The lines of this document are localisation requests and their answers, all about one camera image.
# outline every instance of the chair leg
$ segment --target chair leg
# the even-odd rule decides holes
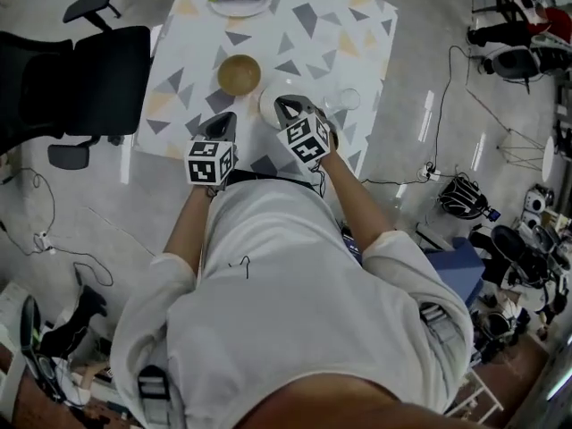
[[[117,8],[115,8],[112,4],[109,4],[108,6],[109,6],[109,9],[114,12],[115,17],[116,17],[117,19],[119,19],[119,18],[122,17],[122,14],[119,13],[119,12],[117,11]]]

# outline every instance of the floor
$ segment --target floor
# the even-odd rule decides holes
[[[0,29],[44,40],[77,40],[96,33],[84,21],[62,23],[65,8],[73,1],[4,0]],[[162,23],[172,1],[113,0],[122,18],[114,19],[111,12],[104,16],[113,27],[154,26]],[[362,177],[412,181],[435,154],[439,103],[449,78],[449,47],[459,45],[467,52],[465,32],[476,21],[471,17],[471,0],[385,1],[397,6],[400,15]],[[487,16],[478,23],[490,24],[492,19]],[[511,223],[520,212],[527,189],[540,180],[540,173],[504,163],[496,147],[505,138],[505,130],[467,90],[505,126],[545,140],[552,125],[552,79],[532,84],[528,96],[524,87],[480,75],[473,64],[467,81],[467,59],[457,50],[452,52],[451,67],[452,81],[440,126],[438,169],[447,174],[455,170],[468,173],[479,182],[491,205],[501,211],[500,222]],[[427,100],[430,95],[434,95],[432,106]],[[424,128],[427,108],[431,113],[428,128]],[[52,139],[45,138],[23,145],[21,163],[33,166],[51,184],[56,214],[50,233],[53,242],[96,255],[113,273],[114,286],[98,288],[108,300],[109,316],[105,322],[98,320],[101,324],[97,327],[112,332],[125,299],[137,287],[152,256],[161,252],[189,186],[179,161],[137,152],[131,159],[130,183],[121,184],[121,150],[106,143],[92,150],[88,169],[63,172],[47,161],[50,143]],[[557,161],[548,184],[558,189],[562,173],[563,163]],[[410,184],[405,190],[396,185],[367,187],[405,230],[412,231],[417,222],[427,222],[447,237],[467,233],[469,224],[445,216],[435,207],[441,183]],[[0,218],[26,249],[32,247],[32,233],[46,228],[50,214],[45,187],[33,189],[27,179],[0,188]],[[55,319],[77,297],[72,260],[61,253],[24,257],[0,234],[0,278],[15,280],[29,289],[47,318]],[[98,274],[102,280],[106,278],[100,269]],[[97,286],[92,275],[83,275]]]

